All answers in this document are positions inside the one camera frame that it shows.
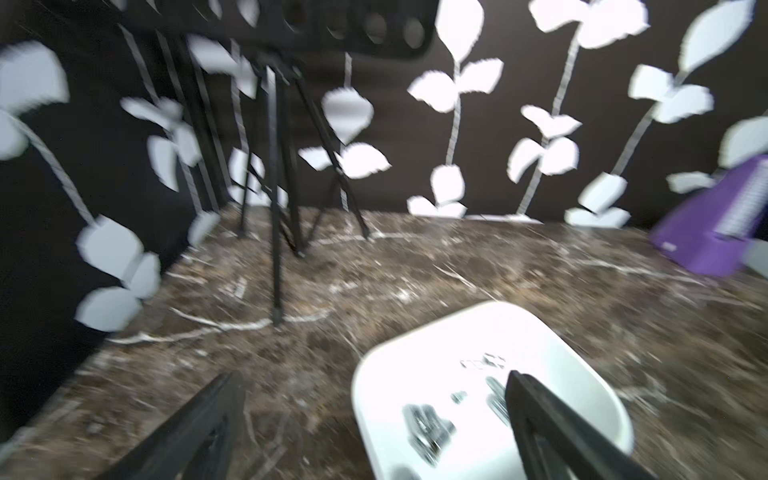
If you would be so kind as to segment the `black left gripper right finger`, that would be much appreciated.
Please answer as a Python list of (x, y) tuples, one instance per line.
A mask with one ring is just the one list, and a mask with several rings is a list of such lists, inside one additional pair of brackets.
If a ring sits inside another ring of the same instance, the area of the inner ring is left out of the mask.
[(653, 479), (654, 474), (539, 380), (513, 370), (505, 388), (511, 429), (528, 479)]

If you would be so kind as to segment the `long chrome deep socket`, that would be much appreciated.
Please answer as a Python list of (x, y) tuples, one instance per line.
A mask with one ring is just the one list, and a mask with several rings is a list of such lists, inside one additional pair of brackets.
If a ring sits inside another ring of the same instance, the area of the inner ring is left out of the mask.
[(496, 378), (491, 376), (487, 377), (485, 381), (491, 391), (486, 400), (487, 405), (503, 424), (510, 427), (510, 418), (505, 400), (505, 387)]

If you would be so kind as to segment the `tiny chrome adapter socket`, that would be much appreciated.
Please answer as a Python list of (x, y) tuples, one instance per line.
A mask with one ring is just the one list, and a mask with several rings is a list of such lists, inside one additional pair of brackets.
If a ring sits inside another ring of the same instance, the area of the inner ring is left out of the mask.
[(455, 404), (460, 404), (467, 398), (467, 396), (468, 396), (468, 393), (466, 391), (459, 391), (451, 395), (451, 400)]

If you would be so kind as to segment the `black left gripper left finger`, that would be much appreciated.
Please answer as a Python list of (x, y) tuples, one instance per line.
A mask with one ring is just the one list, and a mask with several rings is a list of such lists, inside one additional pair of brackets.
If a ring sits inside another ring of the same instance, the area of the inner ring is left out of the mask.
[(225, 479), (244, 418), (244, 378), (218, 375), (100, 479)]

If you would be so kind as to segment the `large chrome socket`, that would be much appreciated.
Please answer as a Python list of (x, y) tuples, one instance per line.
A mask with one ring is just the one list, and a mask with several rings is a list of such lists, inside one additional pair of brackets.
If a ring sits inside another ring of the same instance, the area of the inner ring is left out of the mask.
[(456, 426), (440, 417), (436, 409), (428, 404), (408, 404), (403, 409), (403, 415), (409, 444), (428, 465), (436, 466), (442, 450), (456, 433)]

